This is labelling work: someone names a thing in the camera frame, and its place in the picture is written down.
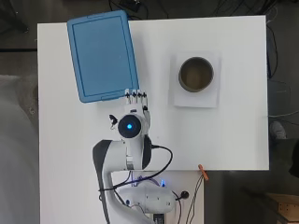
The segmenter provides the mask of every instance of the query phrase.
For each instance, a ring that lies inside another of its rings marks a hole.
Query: blue led
[[[161,185],[160,186],[165,187],[165,181],[163,179],[161,180]]]

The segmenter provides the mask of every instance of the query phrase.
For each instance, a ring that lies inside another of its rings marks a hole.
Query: white tabletop
[[[173,150],[169,169],[196,170],[198,163],[208,170],[268,169],[264,17],[130,21],[130,30],[139,83],[149,96],[149,137]],[[221,53],[217,108],[169,104],[170,58],[182,50]],[[38,82],[42,224],[102,223],[92,148],[118,138],[108,115],[119,117],[123,100],[79,101],[65,23],[38,24]],[[167,160],[154,150],[149,169]]]

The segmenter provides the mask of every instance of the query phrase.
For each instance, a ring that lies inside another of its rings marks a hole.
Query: metal bowl
[[[204,58],[188,59],[179,70],[178,81],[184,90],[198,92],[206,88],[214,77],[213,67]]]

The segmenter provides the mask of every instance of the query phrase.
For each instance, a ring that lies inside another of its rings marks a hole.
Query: gray floor
[[[164,19],[165,14],[156,1],[143,1],[149,8],[151,20]],[[171,19],[210,16],[218,0],[162,0]],[[229,16],[240,0],[228,0],[219,16]],[[245,15],[254,0],[246,1],[235,15]],[[108,11],[107,0],[12,0],[19,17],[29,26],[30,31],[20,34],[11,31],[0,35],[0,49],[36,48],[36,25],[41,22],[65,22],[69,19]],[[299,109],[296,95],[299,94],[299,4],[282,1],[277,6],[278,15],[268,23],[275,32],[278,43],[278,71],[273,81],[268,82],[269,114],[288,113]],[[144,8],[138,14],[145,18]],[[269,41],[271,61],[273,42]],[[37,76],[36,52],[0,53],[0,74],[16,76]],[[299,123],[299,115],[285,120]],[[298,126],[283,122],[288,137],[298,138]],[[205,204],[206,224],[212,223],[276,223],[276,221],[242,192],[243,187],[254,190],[299,195],[299,179],[289,175],[288,164],[278,156],[271,156],[270,172],[210,172],[206,183]]]

